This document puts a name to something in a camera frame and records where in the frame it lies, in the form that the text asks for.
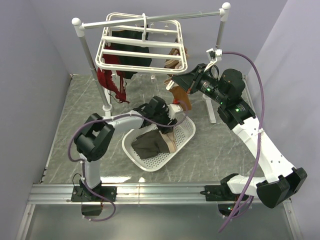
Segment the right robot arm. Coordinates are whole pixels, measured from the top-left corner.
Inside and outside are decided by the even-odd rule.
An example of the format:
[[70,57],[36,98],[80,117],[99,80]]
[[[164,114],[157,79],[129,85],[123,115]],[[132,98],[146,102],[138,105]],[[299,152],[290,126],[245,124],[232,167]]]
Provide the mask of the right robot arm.
[[220,119],[252,155],[259,158],[263,177],[250,179],[233,173],[220,181],[219,190],[214,192],[216,196],[231,200],[241,194],[245,184],[249,184],[245,195],[259,198],[266,207],[273,209],[298,192],[307,173],[302,167],[291,164],[260,127],[255,112],[242,98],[246,85],[240,71],[229,68],[220,78],[215,78],[201,63],[189,73],[173,76],[172,80],[189,94],[199,91],[217,102]]

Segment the white square clip hanger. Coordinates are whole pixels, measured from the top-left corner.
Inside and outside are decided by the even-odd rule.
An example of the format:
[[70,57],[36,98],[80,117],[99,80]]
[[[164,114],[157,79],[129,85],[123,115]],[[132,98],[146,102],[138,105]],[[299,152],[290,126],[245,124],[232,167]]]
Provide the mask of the white square clip hanger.
[[[187,53],[185,51],[182,28],[179,21],[152,20],[147,21],[145,14],[136,15],[113,12],[102,22],[103,30],[95,56],[98,68],[111,71],[141,72],[152,74],[176,75],[188,69]],[[122,38],[112,36],[114,31],[142,32],[142,39]],[[149,53],[115,50],[112,44],[123,44],[148,47]],[[172,49],[179,49],[180,55],[169,55]],[[105,63],[103,54],[151,58],[151,64],[146,66],[122,65]],[[179,60],[179,69],[165,68],[166,60]]]

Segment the brown underwear with beige waistband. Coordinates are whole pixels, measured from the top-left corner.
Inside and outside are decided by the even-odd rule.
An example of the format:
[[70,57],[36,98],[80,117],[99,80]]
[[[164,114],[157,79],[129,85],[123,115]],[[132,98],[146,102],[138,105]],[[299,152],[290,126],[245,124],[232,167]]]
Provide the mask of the brown underwear with beige waistband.
[[192,109],[192,105],[187,92],[183,90],[179,85],[174,84],[173,87],[169,90],[169,92],[171,92],[173,95],[173,104],[178,105],[182,101],[184,102],[184,104],[181,104],[181,107],[184,112],[190,111]]

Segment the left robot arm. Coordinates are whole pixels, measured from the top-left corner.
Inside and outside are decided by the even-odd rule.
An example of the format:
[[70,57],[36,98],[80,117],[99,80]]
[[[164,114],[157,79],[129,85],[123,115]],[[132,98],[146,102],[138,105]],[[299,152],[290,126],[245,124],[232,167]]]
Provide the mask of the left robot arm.
[[139,130],[155,125],[157,134],[166,136],[173,132],[180,124],[176,115],[183,111],[184,103],[166,104],[154,96],[148,103],[133,108],[127,113],[103,118],[93,113],[72,137],[69,145],[74,145],[79,158],[69,158],[70,161],[81,165],[79,184],[72,189],[71,201],[74,203],[97,202],[100,206],[92,205],[81,208],[82,215],[99,216],[103,203],[115,204],[117,196],[116,186],[104,186],[100,175],[101,158],[106,154],[110,142],[115,134],[130,130]]

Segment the olive underwear with beige waistband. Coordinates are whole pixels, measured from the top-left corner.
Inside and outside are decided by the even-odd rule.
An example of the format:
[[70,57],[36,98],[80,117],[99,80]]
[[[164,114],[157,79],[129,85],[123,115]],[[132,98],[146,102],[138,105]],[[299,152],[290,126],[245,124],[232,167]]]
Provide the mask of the olive underwear with beige waistband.
[[174,132],[163,134],[156,129],[138,136],[131,146],[143,160],[158,154],[171,154],[177,150]]

